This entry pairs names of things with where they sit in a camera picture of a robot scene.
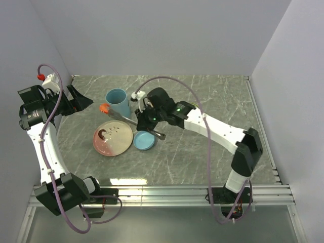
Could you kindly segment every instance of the blue mug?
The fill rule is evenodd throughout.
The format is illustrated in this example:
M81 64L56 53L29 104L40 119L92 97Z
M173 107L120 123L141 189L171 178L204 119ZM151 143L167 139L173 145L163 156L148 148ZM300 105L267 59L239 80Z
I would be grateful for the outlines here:
M124 117L131 117L131 109L127 99L125 90L113 89L106 94L106 101L110 105L110 108Z

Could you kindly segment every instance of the orange tong tip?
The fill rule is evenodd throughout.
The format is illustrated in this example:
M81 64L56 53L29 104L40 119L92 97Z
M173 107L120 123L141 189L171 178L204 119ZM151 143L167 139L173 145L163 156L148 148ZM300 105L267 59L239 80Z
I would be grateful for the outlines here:
M100 105L99 109L100 109L100 111L102 113L108 114L109 113L109 107L110 107L110 105L105 103L105 104Z

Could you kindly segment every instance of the tongs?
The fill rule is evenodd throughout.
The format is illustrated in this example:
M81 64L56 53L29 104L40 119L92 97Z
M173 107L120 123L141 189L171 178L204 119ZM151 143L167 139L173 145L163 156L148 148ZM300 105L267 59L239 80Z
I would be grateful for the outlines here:
M137 122L133 121L123 115L121 115L120 113L118 113L117 111L113 110L109 104L102 104L100 105L100 111L102 113L107 114L108 116L110 116L111 118L115 119L115 120L121 120L122 122L126 122L126 123L130 123L133 125L137 126ZM149 132L150 134L153 134L154 136L156 136L157 138L159 138L160 140L165 140L166 139L166 135L163 133L159 133L155 130L149 130L147 129L147 132Z

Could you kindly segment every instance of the plate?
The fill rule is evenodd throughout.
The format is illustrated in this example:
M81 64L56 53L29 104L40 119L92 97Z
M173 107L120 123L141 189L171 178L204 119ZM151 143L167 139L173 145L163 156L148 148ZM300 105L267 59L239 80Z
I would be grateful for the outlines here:
M150 149L154 145L154 142L155 136L145 131L140 131L134 137L134 145L140 150Z
M100 130L103 139L98 135ZM100 125L93 135L93 146L104 156L116 156L124 153L132 144L133 131L127 123L111 120Z

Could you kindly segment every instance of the red cap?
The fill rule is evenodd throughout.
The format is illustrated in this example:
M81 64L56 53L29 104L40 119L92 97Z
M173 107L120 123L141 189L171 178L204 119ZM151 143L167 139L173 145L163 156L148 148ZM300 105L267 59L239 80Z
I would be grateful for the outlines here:
M44 81L45 80L45 75L41 73L41 74L37 75L37 78L39 80L41 80L41 81Z

